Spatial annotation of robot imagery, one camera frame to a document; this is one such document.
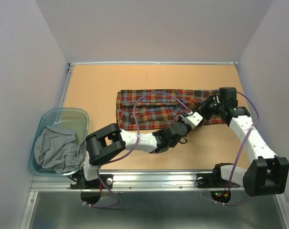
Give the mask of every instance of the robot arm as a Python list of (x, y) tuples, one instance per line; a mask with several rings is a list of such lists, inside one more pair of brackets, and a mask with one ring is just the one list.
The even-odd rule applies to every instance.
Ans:
[[(203, 117), (198, 112), (190, 112), (186, 117), (167, 129), (139, 135), (139, 143), (134, 150), (147, 153), (162, 153), (173, 148), (180, 140), (198, 126)], [(107, 145), (106, 138), (112, 143)], [(83, 172), (87, 181), (97, 179), (97, 169), (107, 164), (123, 150), (131, 150), (137, 141), (137, 133), (120, 129), (118, 124), (110, 124), (86, 137), (86, 158)]]
[[(212, 115), (221, 116), (241, 142), (244, 141), (249, 129), (253, 128), (245, 143), (251, 165), (248, 169), (236, 167), (232, 182), (243, 187), (249, 196), (284, 192), (289, 173), (289, 162), (285, 157), (278, 157), (264, 142), (257, 129), (253, 127), (247, 109), (239, 107), (237, 104), (235, 88), (220, 88), (219, 99), (208, 98), (202, 112), (206, 119), (210, 119)], [(214, 182), (228, 181), (232, 167), (233, 165), (228, 164), (216, 165), (212, 175)], [(203, 180), (199, 187), (205, 186), (206, 181), (208, 179)]]
[[(237, 103), (235, 88), (220, 88), (219, 97), (209, 97), (199, 108), (178, 121), (168, 129), (149, 134), (140, 134), (135, 150), (148, 153), (161, 153), (175, 147), (181, 138), (198, 126), (203, 119), (213, 115), (220, 116), (235, 132), (242, 142), (252, 127), (250, 113)], [(107, 164), (123, 150), (131, 150), (137, 141), (137, 134), (121, 130), (117, 124), (110, 124), (86, 138), (86, 160), (83, 167), (87, 181), (97, 179), (96, 170)], [(285, 157), (278, 157), (264, 142), (256, 128), (252, 129), (245, 144), (251, 165), (248, 169), (236, 167), (232, 182), (244, 187), (249, 196), (281, 194), (285, 190), (289, 172), (289, 162)], [(199, 188), (224, 187), (229, 181), (233, 165), (217, 164), (212, 174), (203, 174)]]

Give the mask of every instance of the checkered fabric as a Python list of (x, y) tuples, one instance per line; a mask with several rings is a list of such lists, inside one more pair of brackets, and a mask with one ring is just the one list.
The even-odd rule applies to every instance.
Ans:
[[(219, 90), (122, 90), (116, 99), (116, 120), (121, 129), (136, 130), (133, 118), (133, 106), (143, 95), (150, 92), (167, 92), (188, 108), (194, 109), (209, 96), (216, 95)], [(187, 110), (175, 99), (165, 94), (150, 94), (143, 98), (136, 106), (135, 114), (141, 130), (168, 128), (177, 121), (179, 115)], [(205, 125), (224, 123), (220, 117), (212, 117), (204, 121)]]

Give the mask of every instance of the screw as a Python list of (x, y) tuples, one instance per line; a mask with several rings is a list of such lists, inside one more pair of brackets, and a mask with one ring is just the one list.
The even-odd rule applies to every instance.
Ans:
[(108, 185), (111, 185), (113, 183), (113, 179), (111, 179), (110, 177), (106, 179), (106, 183)]

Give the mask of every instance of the metal base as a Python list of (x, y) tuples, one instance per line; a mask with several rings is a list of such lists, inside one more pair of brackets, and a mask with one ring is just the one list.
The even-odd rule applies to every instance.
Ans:
[[(101, 174), (100, 175), (102, 181), (108, 188), (113, 188), (113, 175), (112, 174)], [(84, 174), (74, 174), (72, 176), (73, 179), (77, 180), (77, 182), (72, 181), (70, 184), (70, 189), (99, 189), (99, 180), (91, 180), (87, 181), (84, 178)]]

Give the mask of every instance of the white wall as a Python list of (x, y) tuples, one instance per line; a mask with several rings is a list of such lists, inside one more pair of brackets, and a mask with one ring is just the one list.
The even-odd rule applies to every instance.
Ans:
[(34, 0), (0, 1), (0, 229), (19, 228), (40, 117), (60, 103), (67, 63)]
[[(274, 0), (241, 60), (245, 93), (261, 114), (259, 131), (289, 160), (289, 0)], [(289, 179), (286, 188), (289, 200)]]
[(272, 0), (36, 0), (68, 62), (238, 61)]

